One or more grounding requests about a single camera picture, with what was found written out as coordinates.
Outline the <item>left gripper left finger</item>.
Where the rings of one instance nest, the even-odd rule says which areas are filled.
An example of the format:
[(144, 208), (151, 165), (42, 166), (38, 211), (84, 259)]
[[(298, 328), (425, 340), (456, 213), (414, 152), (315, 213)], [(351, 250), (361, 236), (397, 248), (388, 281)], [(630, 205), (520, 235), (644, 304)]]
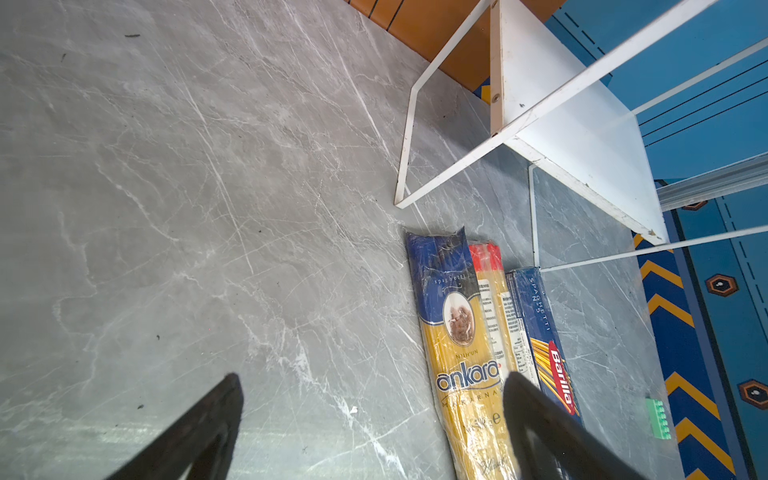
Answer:
[(244, 406), (237, 374), (227, 374), (111, 479), (225, 479)]

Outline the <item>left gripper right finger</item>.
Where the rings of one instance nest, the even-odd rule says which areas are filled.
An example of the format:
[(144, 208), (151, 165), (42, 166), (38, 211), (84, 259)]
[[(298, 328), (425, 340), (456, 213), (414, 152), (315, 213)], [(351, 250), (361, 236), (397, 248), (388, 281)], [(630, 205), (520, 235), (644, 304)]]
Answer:
[(503, 388), (510, 442), (524, 479), (640, 479), (518, 372)]

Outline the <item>red-ended clear spaghetti bag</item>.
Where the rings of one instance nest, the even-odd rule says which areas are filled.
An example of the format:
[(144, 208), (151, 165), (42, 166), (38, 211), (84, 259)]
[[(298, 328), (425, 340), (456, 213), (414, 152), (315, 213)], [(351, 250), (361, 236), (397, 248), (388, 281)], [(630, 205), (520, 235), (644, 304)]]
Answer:
[(469, 248), (492, 350), (502, 376), (506, 378), (509, 373), (518, 372), (539, 387), (523, 319), (508, 288), (499, 247), (493, 243), (477, 243)]

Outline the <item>blue Ankara spaghetti bag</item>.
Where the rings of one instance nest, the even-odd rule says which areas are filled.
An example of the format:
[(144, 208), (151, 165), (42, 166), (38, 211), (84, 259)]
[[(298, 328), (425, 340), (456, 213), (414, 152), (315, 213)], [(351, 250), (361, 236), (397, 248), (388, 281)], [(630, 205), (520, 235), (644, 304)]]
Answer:
[(485, 318), (463, 230), (409, 232), (406, 250), (430, 382), (460, 479), (517, 479), (504, 419), (507, 355), (496, 322)]

